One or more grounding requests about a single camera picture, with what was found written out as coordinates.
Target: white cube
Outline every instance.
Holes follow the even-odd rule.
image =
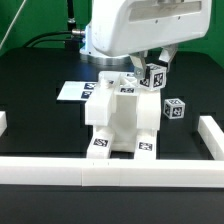
[[[149,70],[149,79],[139,80],[139,86],[143,89],[154,91],[158,89],[162,89],[166,86],[166,67],[148,64]]]
[[[164,101],[163,113],[169,119],[178,119],[184,117],[185,103],[178,98],[166,99]]]

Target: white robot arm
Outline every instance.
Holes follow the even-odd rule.
[[[94,0],[92,42],[107,56],[130,54],[136,78],[144,78],[147,50],[164,47],[170,63],[177,43],[203,37],[212,0]]]

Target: white block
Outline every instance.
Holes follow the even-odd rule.
[[[95,87],[92,95],[85,104],[86,125],[107,126],[113,109],[113,88]]]
[[[149,92],[142,89],[136,112],[138,129],[159,130],[161,118],[160,90]]]
[[[169,119],[184,117],[185,103],[178,98],[166,99],[164,101],[163,114]]]
[[[137,135],[136,96],[117,95],[117,111],[109,126],[115,132],[112,150],[134,152]]]
[[[120,186],[224,187],[221,161],[152,160],[123,161]]]
[[[85,160],[0,157],[0,184],[82,185]]]
[[[199,118],[198,132],[215,160],[224,160],[224,133],[211,116]]]
[[[119,160],[89,160],[82,170],[82,186],[119,186]]]
[[[135,160],[156,159],[156,137],[157,131],[145,131],[139,133],[136,138]]]
[[[107,126],[111,114],[116,111],[114,87],[119,82],[120,72],[100,72],[99,83],[85,104],[85,123],[87,125]],[[101,85],[100,80],[107,80],[108,86]]]
[[[137,79],[134,77],[134,73],[121,73],[120,83],[116,86],[114,94],[127,97],[139,95],[139,87],[137,85]]]
[[[7,128],[6,114],[4,111],[0,111],[0,136],[3,134]]]
[[[114,133],[110,128],[102,128],[101,130],[95,132],[87,149],[86,158],[110,158],[113,140]]]

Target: white block structure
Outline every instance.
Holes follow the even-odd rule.
[[[7,128],[6,114],[4,111],[0,111],[0,136],[3,134]]]
[[[166,99],[164,101],[163,114],[169,119],[179,119],[184,117],[185,103],[178,98]]]
[[[85,105],[86,124],[94,126],[87,158],[136,151],[135,159],[155,159],[160,97],[160,90],[142,89],[133,73],[99,73],[99,83]]]
[[[224,133],[211,116],[201,116],[198,132],[215,160],[224,160]]]

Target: black table surface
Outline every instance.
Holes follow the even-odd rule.
[[[155,62],[157,53],[150,54]],[[84,103],[56,100],[65,81],[97,81],[100,71],[133,66],[83,62],[78,52],[14,49],[0,58],[0,110],[8,128],[0,156],[84,158],[92,128]],[[224,126],[224,70],[209,56],[179,52],[162,90],[162,102],[180,98],[184,119],[162,115],[158,159],[212,159],[197,133],[200,115]],[[130,153],[113,153],[129,158]],[[0,185],[0,223],[222,223],[222,189]]]

